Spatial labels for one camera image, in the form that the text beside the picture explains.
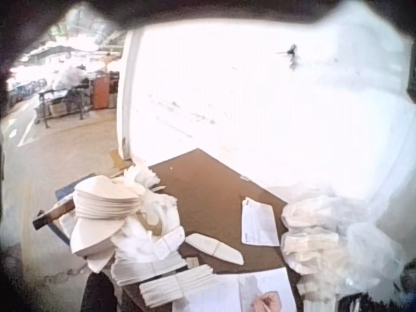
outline person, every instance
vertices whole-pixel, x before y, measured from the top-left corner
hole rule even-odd
[[[112,62],[112,57],[111,54],[108,52],[102,59],[101,59],[105,66],[104,66],[104,72],[108,73],[109,69],[107,68],[107,66]]]
[[[256,296],[252,302],[253,312],[280,312],[280,297],[277,291],[269,291]]]

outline factory floor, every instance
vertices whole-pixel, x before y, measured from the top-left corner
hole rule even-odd
[[[40,311],[79,311],[90,273],[48,227],[32,220],[56,202],[55,191],[88,174],[118,171],[116,110],[95,110],[79,120],[65,116],[34,124],[37,97],[18,103],[1,120],[5,179],[0,223],[1,265],[16,286],[26,287]]]

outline document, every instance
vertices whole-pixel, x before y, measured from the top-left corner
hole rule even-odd
[[[256,296],[276,291],[281,312],[295,312],[286,268],[255,273],[218,275],[219,284],[173,303],[172,312],[251,312]]]
[[[273,208],[248,197],[242,201],[241,242],[256,246],[279,246]]]

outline clear plastic bag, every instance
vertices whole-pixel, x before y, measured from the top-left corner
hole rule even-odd
[[[391,280],[406,264],[402,246],[370,223],[352,224],[347,231],[348,253],[357,265]]]
[[[281,238],[282,254],[303,275],[298,287],[308,300],[364,292],[404,268],[401,245],[363,222],[370,220],[363,203],[318,196],[287,205],[282,220],[289,228]]]
[[[319,226],[341,234],[350,224],[368,219],[369,208],[364,203],[327,195],[288,204],[281,214],[288,229]]]

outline workbench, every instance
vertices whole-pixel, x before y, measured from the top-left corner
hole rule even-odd
[[[303,311],[303,302],[296,284],[300,276],[283,260],[278,247],[252,246],[241,242],[242,200],[249,197],[273,207],[278,236],[287,231],[280,220],[284,201],[240,174],[223,165],[200,149],[150,167],[166,185],[164,192],[177,198],[177,208],[185,234],[201,233],[216,238],[237,249],[244,265],[235,265],[199,252],[187,243],[179,253],[184,257],[197,257],[200,265],[208,264],[217,274],[247,273],[286,267],[297,310]],[[35,229],[52,223],[64,213],[74,209],[72,195],[63,198],[54,208],[33,221]],[[172,304],[148,309],[139,290],[140,283],[123,287],[124,311],[167,312]]]

